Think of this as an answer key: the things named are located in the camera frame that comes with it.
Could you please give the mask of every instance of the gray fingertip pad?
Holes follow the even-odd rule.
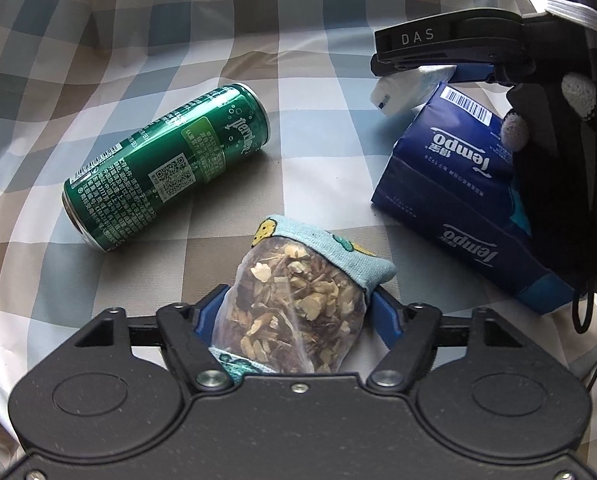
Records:
[[[525,120],[515,112],[508,113],[501,128],[501,142],[511,152],[522,150],[529,140],[529,128]]]
[[[582,119],[589,120],[593,117],[596,108],[596,86],[587,76],[570,72],[563,77],[561,89],[569,106]]]

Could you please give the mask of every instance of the barcode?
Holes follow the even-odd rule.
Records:
[[[467,113],[481,121],[485,126],[489,126],[489,123],[491,122],[491,112],[473,99],[457,92],[449,86],[445,87],[440,97],[450,103],[454,103],[456,106],[460,106]]]
[[[79,178],[81,178],[84,174],[91,171],[93,168],[95,168],[96,166],[101,164],[101,162],[103,162],[104,160],[107,160],[108,158],[110,158],[112,155],[114,155],[114,153],[118,152],[118,150],[120,150],[120,149],[121,149],[121,145],[116,144],[115,146],[112,146],[110,149],[108,149],[106,152],[102,152],[101,155],[97,156],[93,161],[88,162],[80,170],[78,170],[76,172],[75,176],[73,176],[72,178],[69,179],[69,183],[70,184],[75,183],[75,181],[77,181]]]
[[[182,153],[153,170],[148,177],[163,202],[196,182],[192,167]]]

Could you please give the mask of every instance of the green can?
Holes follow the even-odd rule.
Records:
[[[89,245],[111,251],[165,205],[260,150],[269,138],[270,120],[256,94],[242,84],[223,86],[85,164],[66,180],[63,205]]]

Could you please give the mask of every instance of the perrier logo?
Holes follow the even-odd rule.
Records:
[[[252,146],[252,142],[254,142],[254,134],[252,133],[249,124],[247,124],[247,121],[241,117],[233,123],[227,124],[225,127],[226,130],[230,130],[231,128],[236,128],[243,134],[243,149],[241,150],[241,154],[247,153]]]

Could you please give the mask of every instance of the blue tissue package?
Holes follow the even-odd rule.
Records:
[[[573,291],[531,254],[501,124],[441,84],[394,145],[372,202],[545,314]]]

